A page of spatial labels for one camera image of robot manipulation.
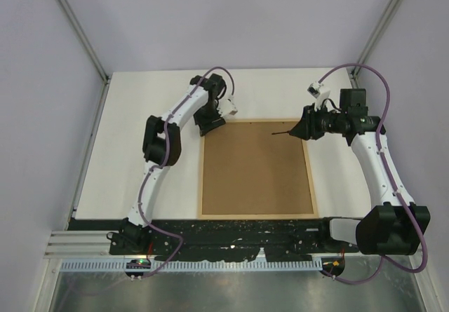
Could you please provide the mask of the wooden picture frame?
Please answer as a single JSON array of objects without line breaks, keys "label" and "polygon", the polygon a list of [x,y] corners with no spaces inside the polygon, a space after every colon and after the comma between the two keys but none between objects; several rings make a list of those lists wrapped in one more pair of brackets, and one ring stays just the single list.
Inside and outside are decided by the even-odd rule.
[{"label": "wooden picture frame", "polygon": [[306,142],[294,118],[228,121],[202,139],[201,219],[315,219],[319,215]]}]

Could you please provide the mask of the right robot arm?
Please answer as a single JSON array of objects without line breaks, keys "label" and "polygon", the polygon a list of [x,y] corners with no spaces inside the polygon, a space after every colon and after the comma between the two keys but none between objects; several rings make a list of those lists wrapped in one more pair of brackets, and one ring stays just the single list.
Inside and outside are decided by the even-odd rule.
[{"label": "right robot arm", "polygon": [[366,90],[342,89],[332,109],[326,106],[331,101],[328,89],[314,83],[308,91],[316,101],[304,107],[289,135],[301,140],[318,140],[326,133],[343,136],[361,166],[372,206],[361,219],[329,218],[328,228],[317,235],[319,247],[332,252],[343,241],[365,255],[415,254],[431,216],[427,207],[415,204],[401,182],[381,118],[368,113]]}]

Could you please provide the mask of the red handled screwdriver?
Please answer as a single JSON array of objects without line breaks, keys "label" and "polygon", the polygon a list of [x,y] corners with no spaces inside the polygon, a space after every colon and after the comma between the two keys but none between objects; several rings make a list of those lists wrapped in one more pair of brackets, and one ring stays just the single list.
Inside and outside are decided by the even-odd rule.
[{"label": "red handled screwdriver", "polygon": [[287,130],[287,131],[281,131],[281,132],[274,132],[274,133],[272,133],[272,135],[282,135],[282,134],[290,134],[290,131]]}]

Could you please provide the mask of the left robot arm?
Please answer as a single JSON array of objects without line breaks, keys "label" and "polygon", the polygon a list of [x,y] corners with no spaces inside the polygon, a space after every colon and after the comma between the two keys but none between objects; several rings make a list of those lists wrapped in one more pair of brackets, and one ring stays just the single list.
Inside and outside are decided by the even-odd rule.
[{"label": "left robot arm", "polygon": [[226,124],[220,111],[220,98],[227,90],[222,76],[207,72],[189,82],[184,97],[164,115],[150,116],[145,125],[142,152],[145,171],[136,202],[111,237],[113,246],[124,247],[136,255],[149,249],[149,224],[162,181],[181,155],[181,130],[190,119],[200,136]]}]

